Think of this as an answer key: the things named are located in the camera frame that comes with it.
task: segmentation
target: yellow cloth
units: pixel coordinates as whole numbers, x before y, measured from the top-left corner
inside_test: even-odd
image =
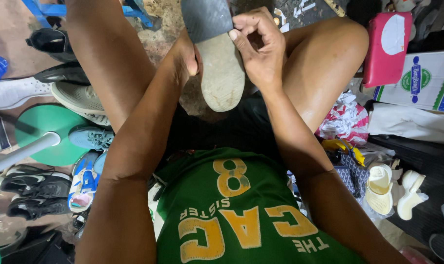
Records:
[[[352,147],[351,144],[349,144],[348,142],[346,142],[347,147],[344,146],[344,144],[337,140],[323,140],[323,142],[321,143],[321,146],[325,149],[325,150],[336,150],[338,148],[345,150],[346,153],[349,152],[349,149]],[[360,151],[357,148],[354,148],[354,153],[356,155],[356,160],[360,163],[360,165],[364,165],[364,156],[362,155],[362,153],[360,153]]]

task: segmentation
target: yellow number 8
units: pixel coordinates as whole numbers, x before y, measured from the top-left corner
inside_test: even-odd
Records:
[[[225,169],[223,164],[226,161],[233,161],[233,163],[235,163],[235,169]],[[243,160],[239,158],[214,160],[213,168],[214,171],[220,174],[219,178],[217,178],[217,188],[224,197],[237,196],[250,189],[250,181],[243,175],[246,172],[246,165]],[[232,177],[236,178],[240,183],[240,187],[237,190],[232,190],[229,187],[229,179]]]

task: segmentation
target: bong bong's logo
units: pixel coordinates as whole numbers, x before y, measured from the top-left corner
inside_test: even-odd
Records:
[[[418,56],[414,57],[413,63],[411,70],[401,78],[401,87],[405,91],[410,92],[411,101],[417,103],[418,94],[429,84],[432,76],[427,69],[421,68]]]

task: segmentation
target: knee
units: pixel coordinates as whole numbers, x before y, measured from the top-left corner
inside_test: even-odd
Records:
[[[359,23],[343,17],[334,18],[331,23],[335,28],[336,45],[365,57],[369,47],[367,30]]]

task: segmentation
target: cardboard box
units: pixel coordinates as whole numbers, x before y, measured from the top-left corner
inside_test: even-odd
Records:
[[[400,81],[375,87],[373,99],[444,112],[444,51],[407,54]]]

